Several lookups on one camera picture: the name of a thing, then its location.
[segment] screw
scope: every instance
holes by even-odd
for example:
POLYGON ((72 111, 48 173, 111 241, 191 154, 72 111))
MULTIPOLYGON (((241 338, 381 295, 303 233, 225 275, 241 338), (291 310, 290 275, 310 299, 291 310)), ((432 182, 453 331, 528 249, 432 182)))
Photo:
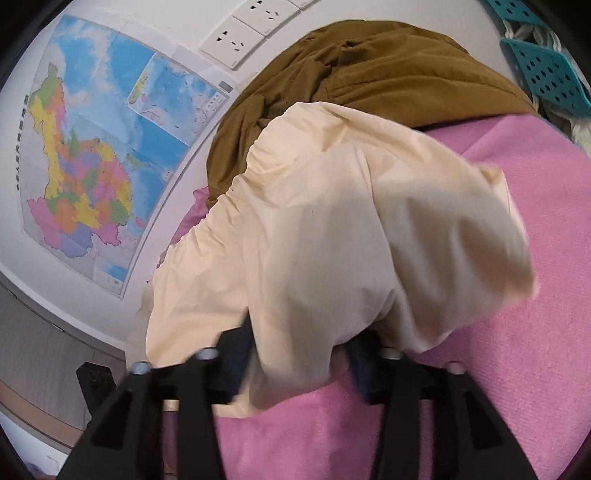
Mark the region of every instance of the screw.
POLYGON ((386 360, 400 360, 402 358, 402 352, 396 348, 382 348, 379 354, 386 360))
POLYGON ((219 352, 217 351, 217 349, 213 348, 213 347, 209 347, 209 348, 202 348, 201 350, 199 350, 197 352, 197 358, 199 358, 200 360, 213 360, 214 358, 217 358, 217 356, 219 355, 219 352))
POLYGON ((131 367, 131 373, 134 375, 145 375, 152 370, 152 365, 148 362, 136 362, 134 366, 131 367))
POLYGON ((464 367, 460 362, 449 362, 446 365, 446 368, 447 371, 452 375, 463 375, 466 373, 466 367, 464 367))

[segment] fabric fold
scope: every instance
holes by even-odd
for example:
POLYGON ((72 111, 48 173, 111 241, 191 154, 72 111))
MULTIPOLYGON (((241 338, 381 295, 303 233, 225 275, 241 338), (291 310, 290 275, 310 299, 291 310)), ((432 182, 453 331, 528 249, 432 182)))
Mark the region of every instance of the fabric fold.
POLYGON ((207 159, 210 207, 246 170, 263 129, 297 102, 335 103, 412 128, 536 113, 517 85, 446 35, 401 22, 337 22, 273 59, 225 114, 207 159))
POLYGON ((502 172, 426 135, 329 103, 273 120, 201 223, 153 279, 147 355, 157 367, 214 345, 251 312, 248 416, 327 384, 335 346, 374 325, 425 351, 536 292, 502 172))

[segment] wall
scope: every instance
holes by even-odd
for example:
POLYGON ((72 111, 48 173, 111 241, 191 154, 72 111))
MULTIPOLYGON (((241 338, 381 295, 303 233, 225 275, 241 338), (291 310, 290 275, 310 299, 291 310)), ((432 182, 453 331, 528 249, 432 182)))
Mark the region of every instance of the wall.
MULTIPOLYGON (((148 24, 197 51, 212 27, 239 0, 74 0, 69 14, 104 8, 148 24)), ((498 32, 479 0, 319 0, 276 32, 234 74, 244 80, 306 32, 345 18, 409 22, 452 36, 477 59, 511 76, 499 48, 498 32)), ((139 256, 123 300, 107 293, 60 263, 29 238, 21 227, 14 188, 19 114, 35 70, 56 22, 35 39, 0 93, 0 271, 33 300, 82 331, 118 348, 124 347, 141 292, 176 225, 192 203, 192 191, 206 185, 207 144, 197 154, 162 209, 139 256)))

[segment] colorful map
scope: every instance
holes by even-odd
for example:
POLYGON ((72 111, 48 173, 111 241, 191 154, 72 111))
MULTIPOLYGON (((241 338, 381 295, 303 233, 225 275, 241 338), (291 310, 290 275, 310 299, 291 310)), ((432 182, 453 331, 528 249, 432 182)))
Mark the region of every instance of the colorful map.
POLYGON ((168 181, 226 100, 145 45, 63 17, 27 104, 25 231, 122 296, 168 181))

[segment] black clamp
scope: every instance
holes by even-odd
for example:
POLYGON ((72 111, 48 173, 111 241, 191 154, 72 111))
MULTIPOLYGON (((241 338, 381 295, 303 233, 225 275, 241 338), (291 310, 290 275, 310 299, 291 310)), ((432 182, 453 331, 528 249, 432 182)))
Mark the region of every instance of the black clamp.
MULTIPOLYGON (((212 405, 228 404, 238 393, 253 347, 247 314, 215 348, 183 364, 134 365, 93 414, 57 480, 161 480, 166 399, 179 400, 179 480, 225 480, 212 405)), ((385 405, 370 480, 417 480, 422 399, 434 405, 433 480, 537 480, 517 440, 461 365, 417 364, 384 348, 371 330, 344 347, 364 400, 385 405)))

